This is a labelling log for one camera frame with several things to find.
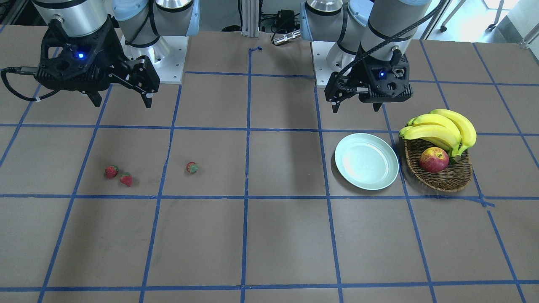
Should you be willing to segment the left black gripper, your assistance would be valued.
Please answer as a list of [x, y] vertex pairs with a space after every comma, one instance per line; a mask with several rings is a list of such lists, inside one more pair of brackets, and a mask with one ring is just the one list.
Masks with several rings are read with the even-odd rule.
[[[404, 54], [393, 54], [389, 61], [366, 57], [353, 67], [353, 79], [368, 88], [358, 95], [361, 102], [371, 103], [378, 112], [384, 102], [404, 102], [414, 94], [410, 84], [410, 65]], [[325, 87], [325, 99], [337, 113], [340, 103], [358, 94], [357, 88], [349, 85], [349, 77], [332, 72]]]

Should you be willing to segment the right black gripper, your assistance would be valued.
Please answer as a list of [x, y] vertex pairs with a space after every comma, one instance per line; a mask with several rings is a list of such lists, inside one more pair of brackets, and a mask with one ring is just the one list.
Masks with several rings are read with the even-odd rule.
[[98, 91], [120, 84], [139, 93], [147, 109], [152, 107], [160, 77], [150, 57], [127, 59], [110, 17], [96, 32], [82, 37], [67, 36], [58, 19], [48, 25], [33, 76], [40, 84], [50, 90], [83, 91], [95, 107], [103, 100]]

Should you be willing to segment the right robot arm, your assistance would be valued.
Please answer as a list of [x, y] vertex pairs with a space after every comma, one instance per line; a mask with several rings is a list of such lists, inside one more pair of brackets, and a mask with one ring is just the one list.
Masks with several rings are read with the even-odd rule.
[[160, 84], [159, 70], [174, 66], [166, 37], [190, 37], [200, 28], [198, 0], [34, 0], [48, 30], [39, 65], [45, 88], [77, 91], [101, 105], [100, 92], [119, 84], [140, 94], [146, 108]]

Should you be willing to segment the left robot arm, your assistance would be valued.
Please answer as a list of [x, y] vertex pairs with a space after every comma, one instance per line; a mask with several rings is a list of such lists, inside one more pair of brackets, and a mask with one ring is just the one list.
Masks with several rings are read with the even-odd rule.
[[357, 97], [379, 111], [405, 102], [414, 90], [406, 50], [416, 29], [434, 12], [429, 0], [306, 0], [300, 11], [304, 40], [332, 43], [325, 99], [337, 113]]

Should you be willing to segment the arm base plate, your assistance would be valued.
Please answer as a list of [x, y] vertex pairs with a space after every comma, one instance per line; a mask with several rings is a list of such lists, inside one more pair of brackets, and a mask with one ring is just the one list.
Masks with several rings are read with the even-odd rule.
[[189, 37], [161, 36], [159, 40], [148, 47], [137, 48], [125, 44], [122, 36], [124, 54], [130, 59], [137, 59], [142, 55], [149, 57], [161, 84], [180, 84], [184, 73], [184, 64], [187, 55]]
[[331, 73], [340, 72], [356, 56], [343, 50], [337, 42], [313, 41], [311, 50], [317, 88], [325, 88]]

